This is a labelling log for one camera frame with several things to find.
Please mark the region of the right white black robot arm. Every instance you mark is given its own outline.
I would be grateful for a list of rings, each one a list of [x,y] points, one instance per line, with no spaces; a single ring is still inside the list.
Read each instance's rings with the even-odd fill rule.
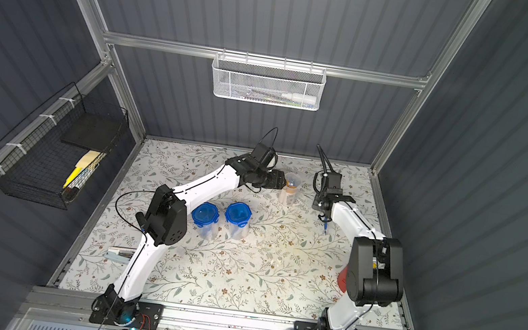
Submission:
[[[324,169],[315,174],[313,208],[322,223],[335,223],[351,242],[343,296],[323,312],[320,328],[353,330],[374,306],[401,301],[404,293],[403,247],[378,232],[354,199],[343,194],[342,175]]]

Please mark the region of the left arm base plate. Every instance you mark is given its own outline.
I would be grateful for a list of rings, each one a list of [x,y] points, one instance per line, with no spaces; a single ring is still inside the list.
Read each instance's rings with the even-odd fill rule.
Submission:
[[[101,295],[91,304],[89,322],[129,329],[156,330],[164,310],[163,305],[156,303],[123,304]]]

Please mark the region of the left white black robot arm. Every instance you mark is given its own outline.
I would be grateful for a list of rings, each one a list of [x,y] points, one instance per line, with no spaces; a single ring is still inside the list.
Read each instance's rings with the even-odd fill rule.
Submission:
[[[167,251],[187,233],[188,216],[201,204],[243,185],[280,190],[286,185],[282,170],[260,166],[248,154],[234,156],[209,174],[184,185],[154,190],[146,212],[137,214],[141,242],[112,290],[124,302],[139,299],[150,273]]]

